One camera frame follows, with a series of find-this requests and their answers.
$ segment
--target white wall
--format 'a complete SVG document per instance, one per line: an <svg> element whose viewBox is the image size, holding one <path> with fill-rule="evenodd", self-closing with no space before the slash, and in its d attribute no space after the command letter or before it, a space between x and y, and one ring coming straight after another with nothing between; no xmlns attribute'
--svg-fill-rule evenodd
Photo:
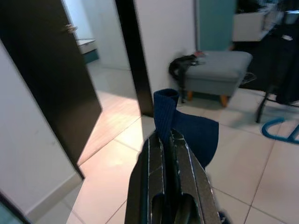
<svg viewBox="0 0 299 224"><path fill-rule="evenodd" d="M114 0L82 1L97 43L102 64L129 69L127 51Z"/></svg>
<svg viewBox="0 0 299 224"><path fill-rule="evenodd" d="M89 26L85 10L81 0L64 0L66 12L72 24L78 27L76 31L76 38L79 39L93 39L93 33Z"/></svg>
<svg viewBox="0 0 299 224"><path fill-rule="evenodd" d="M135 0L152 92L172 87L169 63L195 51L193 0Z"/></svg>
<svg viewBox="0 0 299 224"><path fill-rule="evenodd" d="M0 191L24 214L75 174L0 41Z"/></svg>

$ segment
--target door handle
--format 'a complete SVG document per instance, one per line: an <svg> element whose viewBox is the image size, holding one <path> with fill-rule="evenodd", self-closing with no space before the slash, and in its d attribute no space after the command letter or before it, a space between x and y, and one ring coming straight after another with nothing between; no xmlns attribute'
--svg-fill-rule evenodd
<svg viewBox="0 0 299 224"><path fill-rule="evenodd" d="M61 30L62 32L68 32L69 34L75 33L75 31L78 29L78 27L73 26L72 24L67 24L65 27Z"/></svg>

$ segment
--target dark blue textile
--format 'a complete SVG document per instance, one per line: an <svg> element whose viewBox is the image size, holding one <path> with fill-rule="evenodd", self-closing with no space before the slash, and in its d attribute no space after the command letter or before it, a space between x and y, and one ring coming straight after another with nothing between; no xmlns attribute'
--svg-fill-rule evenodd
<svg viewBox="0 0 299 224"><path fill-rule="evenodd" d="M219 124L207 118L177 111L178 97L178 92L173 89L154 93L156 131L166 149L171 129L181 133L202 167L205 168L216 152Z"/></svg>

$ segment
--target black door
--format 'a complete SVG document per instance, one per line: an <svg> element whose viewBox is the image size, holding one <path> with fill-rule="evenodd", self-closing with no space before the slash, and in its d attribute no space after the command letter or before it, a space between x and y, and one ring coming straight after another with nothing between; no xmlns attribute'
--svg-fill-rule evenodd
<svg viewBox="0 0 299 224"><path fill-rule="evenodd" d="M76 164L101 112L60 0L3 0L0 38Z"/></svg>

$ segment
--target footstool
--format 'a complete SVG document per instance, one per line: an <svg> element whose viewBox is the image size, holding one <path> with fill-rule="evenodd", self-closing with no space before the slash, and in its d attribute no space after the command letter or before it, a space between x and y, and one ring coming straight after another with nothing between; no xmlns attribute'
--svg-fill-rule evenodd
<svg viewBox="0 0 299 224"><path fill-rule="evenodd" d="M186 72L185 89L188 99L192 92L220 95L221 104L227 106L246 75L252 55L241 51L206 51L205 64L191 66Z"/></svg>

